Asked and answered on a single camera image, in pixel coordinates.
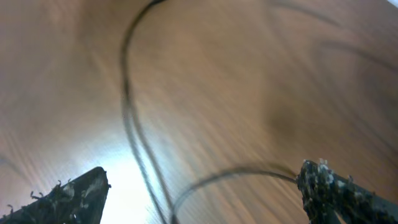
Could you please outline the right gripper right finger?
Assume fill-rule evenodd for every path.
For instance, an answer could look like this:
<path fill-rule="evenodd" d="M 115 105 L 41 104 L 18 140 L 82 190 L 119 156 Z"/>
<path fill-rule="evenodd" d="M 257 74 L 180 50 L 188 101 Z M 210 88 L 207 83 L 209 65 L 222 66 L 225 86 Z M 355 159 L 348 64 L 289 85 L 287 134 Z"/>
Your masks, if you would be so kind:
<path fill-rule="evenodd" d="M 296 182 L 310 223 L 339 223 L 341 217 L 345 223 L 397 224 L 396 204 L 334 173 L 326 161 L 305 160 Z"/>

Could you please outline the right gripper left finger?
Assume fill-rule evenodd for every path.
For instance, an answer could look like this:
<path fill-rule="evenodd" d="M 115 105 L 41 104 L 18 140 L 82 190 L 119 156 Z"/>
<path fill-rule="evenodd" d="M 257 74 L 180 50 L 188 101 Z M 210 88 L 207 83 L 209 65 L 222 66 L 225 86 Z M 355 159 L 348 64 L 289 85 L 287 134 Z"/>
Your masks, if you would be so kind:
<path fill-rule="evenodd" d="M 1 216 L 1 224 L 100 224 L 111 185 L 102 167 L 58 182 L 47 194 L 30 193 L 32 203 Z"/>

